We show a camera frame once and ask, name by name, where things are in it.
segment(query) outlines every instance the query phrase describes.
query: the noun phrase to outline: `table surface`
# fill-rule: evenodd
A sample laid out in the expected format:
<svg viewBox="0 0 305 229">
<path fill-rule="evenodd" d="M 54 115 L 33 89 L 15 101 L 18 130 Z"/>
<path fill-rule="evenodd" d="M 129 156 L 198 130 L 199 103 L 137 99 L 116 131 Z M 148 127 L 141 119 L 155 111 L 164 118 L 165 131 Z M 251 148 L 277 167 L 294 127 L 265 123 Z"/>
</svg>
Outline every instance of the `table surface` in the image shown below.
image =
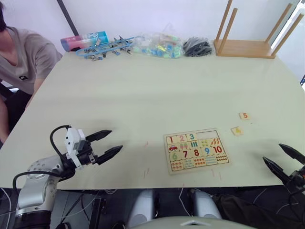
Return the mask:
<svg viewBox="0 0 305 229">
<path fill-rule="evenodd" d="M 251 120 L 241 120 L 239 112 Z M 0 151 L 0 187 L 11 187 L 33 161 L 55 155 L 49 135 L 64 124 L 85 135 L 113 130 L 92 144 L 98 155 L 124 147 L 105 164 L 77 171 L 59 183 L 61 189 L 280 185 L 262 157 L 288 174 L 299 169 L 278 144 L 304 153 L 304 116 L 304 91 L 278 58 L 172 60 L 122 53 L 92 62 L 66 53 Z M 234 136 L 235 126 L 244 135 Z M 209 128 L 220 132 L 232 164 L 170 175 L 163 135 Z M 64 135 L 61 130 L 54 137 L 62 152 Z"/>
</svg>

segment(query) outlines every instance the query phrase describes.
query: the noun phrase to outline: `white wall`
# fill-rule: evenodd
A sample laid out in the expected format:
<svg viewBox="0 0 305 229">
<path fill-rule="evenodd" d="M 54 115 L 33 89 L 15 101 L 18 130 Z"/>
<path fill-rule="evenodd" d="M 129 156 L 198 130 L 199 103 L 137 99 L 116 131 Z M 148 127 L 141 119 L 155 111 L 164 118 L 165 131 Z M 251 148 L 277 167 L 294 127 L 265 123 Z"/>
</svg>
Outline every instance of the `white wall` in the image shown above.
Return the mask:
<svg viewBox="0 0 305 229">
<path fill-rule="evenodd" d="M 36 31 L 64 53 L 60 39 L 73 33 L 56 0 L 1 0 L 8 26 Z"/>
<path fill-rule="evenodd" d="M 279 40 L 281 40 L 286 31 L 291 27 L 299 13 L 305 14 L 305 5 L 299 4 L 299 6 L 299 9 L 296 10 L 292 18 L 289 20 L 290 26 L 283 31 Z M 305 74 L 305 17 L 302 18 L 292 34 L 283 44 L 281 49 L 278 51 L 277 56 L 295 74 L 298 81 L 301 81 Z"/>
<path fill-rule="evenodd" d="M 233 0 L 238 12 L 229 39 L 264 40 L 288 3 L 298 0 Z M 64 0 L 80 34 L 109 38 L 162 31 L 170 22 L 183 38 L 217 35 L 227 0 Z"/>
</svg>

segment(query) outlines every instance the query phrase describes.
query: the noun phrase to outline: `red number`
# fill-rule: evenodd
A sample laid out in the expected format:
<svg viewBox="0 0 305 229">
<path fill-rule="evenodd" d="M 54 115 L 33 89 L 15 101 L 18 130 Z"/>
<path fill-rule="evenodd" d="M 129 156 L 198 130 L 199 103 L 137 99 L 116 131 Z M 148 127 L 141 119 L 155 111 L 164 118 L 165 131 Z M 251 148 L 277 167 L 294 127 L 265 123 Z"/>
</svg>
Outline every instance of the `red number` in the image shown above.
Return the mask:
<svg viewBox="0 0 305 229">
<path fill-rule="evenodd" d="M 199 156 L 198 149 L 194 150 L 194 152 L 195 152 L 195 156 Z"/>
<path fill-rule="evenodd" d="M 221 149 L 221 147 L 220 146 L 218 146 L 218 147 L 213 147 L 213 149 L 215 150 L 215 153 L 221 153 L 223 150 Z"/>
</svg>

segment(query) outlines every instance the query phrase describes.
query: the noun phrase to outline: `wire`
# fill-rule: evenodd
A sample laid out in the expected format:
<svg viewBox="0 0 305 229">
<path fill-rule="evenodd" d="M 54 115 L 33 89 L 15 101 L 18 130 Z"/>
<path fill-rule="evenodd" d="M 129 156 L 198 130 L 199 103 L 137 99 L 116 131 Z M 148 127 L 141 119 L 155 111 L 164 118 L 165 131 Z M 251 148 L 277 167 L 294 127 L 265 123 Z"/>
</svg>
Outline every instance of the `wire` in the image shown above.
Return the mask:
<svg viewBox="0 0 305 229">
<path fill-rule="evenodd" d="M 179 195 L 179 200 L 180 200 L 180 202 L 181 202 L 181 204 L 182 204 L 182 207 L 183 207 L 183 209 L 185 210 L 185 212 L 188 214 L 188 216 L 191 216 L 191 215 L 189 214 L 189 212 L 186 210 L 186 208 L 185 208 L 185 206 L 184 206 L 184 204 L 183 204 L 183 201 L 182 201 L 182 199 L 181 199 L 182 191 L 183 191 L 183 188 L 181 188 L 181 192 L 180 192 L 180 195 Z"/>
<path fill-rule="evenodd" d="M 69 164 L 69 161 L 68 161 L 67 158 L 65 158 L 65 157 L 61 154 L 61 152 L 58 150 L 58 148 L 57 148 L 56 145 L 54 144 L 53 135 L 54 135 L 54 133 L 55 133 L 56 131 L 58 131 L 59 129 L 63 129 L 63 128 L 68 129 L 68 128 L 70 128 L 70 127 L 71 127 L 70 125 L 61 125 L 61 126 L 55 128 L 54 130 L 52 130 L 52 132 L 51 132 L 51 134 L 50 134 L 50 142 L 51 142 L 51 145 L 52 145 L 53 149 L 54 149 L 55 152 L 58 154 L 58 156 L 61 158 L 61 160 L 62 160 L 63 162 L 66 162 L 67 164 Z"/>
<path fill-rule="evenodd" d="M 66 217 L 70 214 L 70 212 L 73 210 L 73 208 L 77 205 L 77 203 L 81 200 L 81 197 L 83 196 L 84 194 L 82 193 L 78 199 L 74 202 L 74 204 L 71 206 L 71 208 L 68 210 L 67 214 L 62 218 L 61 220 L 61 223 L 64 222 L 64 220 L 66 219 Z"/>
<path fill-rule="evenodd" d="M 81 196 L 81 208 L 84 209 L 84 203 L 83 203 L 83 199 L 82 198 L 83 198 L 83 196 Z M 87 215 L 86 210 L 84 209 L 83 211 L 84 211 L 84 214 L 85 214 L 87 220 L 90 221 L 90 219 L 89 219 L 89 217 Z"/>
<path fill-rule="evenodd" d="M 254 199 L 252 204 L 254 204 L 257 201 L 257 199 L 260 197 L 260 195 L 263 194 L 266 190 L 267 189 L 265 188 L 260 194 L 258 194 L 257 197 Z"/>
<path fill-rule="evenodd" d="M 5 213 L 1 214 L 0 217 L 1 217 L 1 216 L 5 216 L 5 215 L 10 214 L 10 213 L 14 213 L 14 212 L 16 212 L 16 210 L 5 212 Z"/>
<path fill-rule="evenodd" d="M 291 209 L 291 211 L 294 213 L 294 215 L 297 217 L 297 219 L 300 221 L 300 222 L 302 222 L 302 224 L 303 224 L 303 226 L 304 226 L 304 221 L 303 221 L 303 219 L 301 219 L 300 217 L 299 217 L 299 215 L 296 213 L 296 211 L 292 208 L 292 203 L 291 203 L 291 198 L 294 196 L 294 195 L 296 195 L 296 194 L 298 194 L 298 193 L 301 193 L 301 192 L 304 192 L 305 191 L 305 188 L 302 188 L 302 189 L 300 189 L 300 190 L 298 190 L 298 191 L 296 191 L 296 192 L 293 192 L 293 193 L 291 193 L 290 195 L 289 195 L 289 198 L 288 198 L 288 204 L 289 204 L 289 207 L 290 207 L 290 209 Z"/>
<path fill-rule="evenodd" d="M 112 189 L 103 189 L 103 190 L 109 195 L 112 195 L 117 191 L 117 189 L 114 189 L 113 191 L 112 191 Z"/>
<path fill-rule="evenodd" d="M 13 190 L 18 198 L 18 191 L 17 191 L 17 179 L 21 176 L 24 175 L 29 175 L 29 174 L 46 174 L 46 175 L 50 175 L 50 176 L 54 176 L 54 177 L 61 177 L 60 175 L 56 174 L 56 173 L 52 173 L 52 172 L 46 172 L 46 171 L 31 171 L 31 172 L 24 172 L 24 173 L 19 173 L 17 174 L 14 179 L 13 179 Z"/>
<path fill-rule="evenodd" d="M 10 197 L 9 197 L 9 195 L 7 194 L 7 192 L 6 192 L 3 188 L 1 188 L 1 190 L 4 192 L 4 194 L 7 196 L 8 200 L 9 200 L 9 203 L 10 203 L 10 211 L 11 211 L 11 201 L 10 201 Z M 10 212 L 9 212 L 8 222 L 7 222 L 7 224 L 6 224 L 6 229 L 9 228 L 9 224 L 10 224 Z"/>
<path fill-rule="evenodd" d="M 77 214 L 79 214 L 79 213 L 81 213 L 82 211 L 84 211 L 87 207 L 89 207 L 90 206 L 90 204 L 94 201 L 94 199 L 98 196 L 98 194 L 99 194 L 99 192 L 100 191 L 98 191 L 97 192 L 97 194 L 93 197 L 93 199 L 90 201 L 90 203 L 89 204 L 87 204 L 82 210 L 80 210 L 80 211 L 78 211 L 78 212 L 76 212 L 76 213 L 74 213 L 74 214 L 72 214 L 72 215 L 68 215 L 68 216 L 65 216 L 65 218 L 68 218 L 68 217 L 71 217 L 71 216 L 75 216 L 75 215 L 77 215 Z"/>
</svg>

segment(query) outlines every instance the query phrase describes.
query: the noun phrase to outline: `wooden number puzzle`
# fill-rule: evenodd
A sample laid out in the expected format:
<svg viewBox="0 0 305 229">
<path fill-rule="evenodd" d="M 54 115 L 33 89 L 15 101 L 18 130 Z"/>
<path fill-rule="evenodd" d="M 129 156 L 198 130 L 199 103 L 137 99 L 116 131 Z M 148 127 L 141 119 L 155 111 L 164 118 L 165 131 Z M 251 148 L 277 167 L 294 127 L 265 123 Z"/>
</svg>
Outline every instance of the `wooden number puzzle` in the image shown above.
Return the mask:
<svg viewBox="0 0 305 229">
<path fill-rule="evenodd" d="M 229 163 L 216 129 L 164 136 L 170 174 Z"/>
</svg>

